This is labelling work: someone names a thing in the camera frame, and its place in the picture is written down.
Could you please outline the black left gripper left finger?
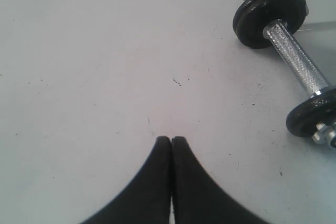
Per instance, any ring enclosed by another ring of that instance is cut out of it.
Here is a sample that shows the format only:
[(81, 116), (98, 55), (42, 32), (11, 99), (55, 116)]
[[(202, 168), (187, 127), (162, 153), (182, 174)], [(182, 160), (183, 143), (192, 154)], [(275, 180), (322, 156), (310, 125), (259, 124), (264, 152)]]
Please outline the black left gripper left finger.
[(84, 223), (169, 223), (171, 142), (159, 136), (129, 184)]

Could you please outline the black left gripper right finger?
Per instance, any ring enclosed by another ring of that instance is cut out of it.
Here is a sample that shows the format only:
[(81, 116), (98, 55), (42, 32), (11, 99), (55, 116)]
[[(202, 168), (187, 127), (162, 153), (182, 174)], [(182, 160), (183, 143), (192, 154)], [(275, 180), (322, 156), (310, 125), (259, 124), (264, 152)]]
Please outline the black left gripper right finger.
[(175, 223), (265, 223), (225, 193), (201, 166), (187, 139), (172, 139)]

